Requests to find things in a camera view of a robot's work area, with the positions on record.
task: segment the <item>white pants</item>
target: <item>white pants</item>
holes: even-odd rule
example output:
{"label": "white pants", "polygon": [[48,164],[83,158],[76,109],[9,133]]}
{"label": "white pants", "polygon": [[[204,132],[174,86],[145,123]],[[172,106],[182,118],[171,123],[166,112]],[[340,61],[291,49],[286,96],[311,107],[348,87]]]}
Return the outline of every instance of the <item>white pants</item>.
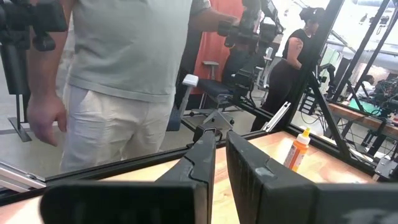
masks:
{"label": "white pants", "polygon": [[174,103],[129,100],[70,85],[64,101],[68,126],[62,172],[158,152]]}

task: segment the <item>table surface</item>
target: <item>table surface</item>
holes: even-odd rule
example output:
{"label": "table surface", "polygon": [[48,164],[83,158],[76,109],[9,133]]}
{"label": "table surface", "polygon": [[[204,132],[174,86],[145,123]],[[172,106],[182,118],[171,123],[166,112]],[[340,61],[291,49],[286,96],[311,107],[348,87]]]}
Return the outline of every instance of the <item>table surface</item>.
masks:
{"label": "table surface", "polygon": [[[279,132],[253,139],[250,142],[278,162],[283,163],[294,139],[293,136],[285,132]],[[154,181],[176,163],[177,161],[170,161],[105,180]],[[374,183],[370,176],[312,146],[304,157],[298,173],[314,182]],[[0,224],[42,223],[39,215],[39,203],[40,197],[37,197],[1,207]],[[228,179],[225,148],[216,151],[212,214],[212,223],[239,223]]]}
{"label": "table surface", "polygon": [[[376,118],[366,117],[361,113],[355,112],[348,108],[344,108],[342,106],[336,105],[334,103],[329,103],[329,107],[332,113],[336,114],[337,116],[343,116],[343,118],[348,118],[349,120],[356,120],[356,123],[365,124],[367,127],[377,130],[380,125],[381,121]],[[387,124],[383,130],[385,135],[390,137],[398,136],[398,127],[394,125]]]}

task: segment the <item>office chair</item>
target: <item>office chair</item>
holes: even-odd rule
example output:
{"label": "office chair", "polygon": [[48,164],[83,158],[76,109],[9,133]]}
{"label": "office chair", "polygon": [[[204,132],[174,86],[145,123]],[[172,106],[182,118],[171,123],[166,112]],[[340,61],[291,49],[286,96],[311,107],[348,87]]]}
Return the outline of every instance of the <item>office chair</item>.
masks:
{"label": "office chair", "polygon": [[[214,122],[215,118],[219,117],[222,118],[232,129],[233,124],[235,123],[233,117],[219,111],[219,109],[222,106],[229,104],[228,98],[233,95],[233,90],[225,84],[215,80],[215,70],[219,65],[217,62],[204,61],[203,64],[210,67],[210,79],[199,79],[198,88],[203,90],[205,93],[201,99],[200,109],[193,109],[190,116],[194,116],[195,113],[206,115],[207,118],[203,121],[203,124],[209,121]],[[211,98],[216,103],[215,108],[202,109],[207,97]]]}
{"label": "office chair", "polygon": [[181,102],[180,108],[174,103],[172,113],[170,114],[169,123],[166,131],[179,131],[181,127],[181,120],[184,116],[185,109],[187,108],[189,95],[193,88],[198,85],[199,78],[196,75],[187,75],[182,84],[188,86],[185,91],[184,98]]}

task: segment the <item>woman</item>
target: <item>woman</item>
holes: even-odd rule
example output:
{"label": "woman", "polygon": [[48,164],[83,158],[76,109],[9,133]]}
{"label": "woman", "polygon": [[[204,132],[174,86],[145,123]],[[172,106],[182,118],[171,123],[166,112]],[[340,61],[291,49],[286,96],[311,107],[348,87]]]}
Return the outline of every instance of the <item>woman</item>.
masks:
{"label": "woman", "polygon": [[[319,20],[324,12],[322,8],[306,8],[300,13],[301,19],[305,21],[305,27],[294,31],[286,42],[282,60],[271,71],[268,97],[262,109],[276,114],[286,101],[292,102],[294,98],[292,93],[299,79],[299,71],[311,51],[310,41],[318,29]],[[288,110],[279,124],[283,124],[292,113],[292,109]],[[260,130],[265,122],[266,119],[263,117],[257,117],[251,131]]]}

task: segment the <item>orange bottle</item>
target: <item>orange bottle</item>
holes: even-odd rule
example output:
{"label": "orange bottle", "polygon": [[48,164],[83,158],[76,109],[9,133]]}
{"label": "orange bottle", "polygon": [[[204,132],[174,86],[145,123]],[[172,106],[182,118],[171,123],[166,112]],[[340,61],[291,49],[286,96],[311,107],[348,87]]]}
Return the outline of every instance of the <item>orange bottle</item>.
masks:
{"label": "orange bottle", "polygon": [[307,128],[303,134],[299,134],[297,139],[293,142],[290,148],[289,154],[286,157],[284,165],[297,172],[299,165],[301,164],[304,155],[308,151],[308,144],[310,144],[310,128]]}

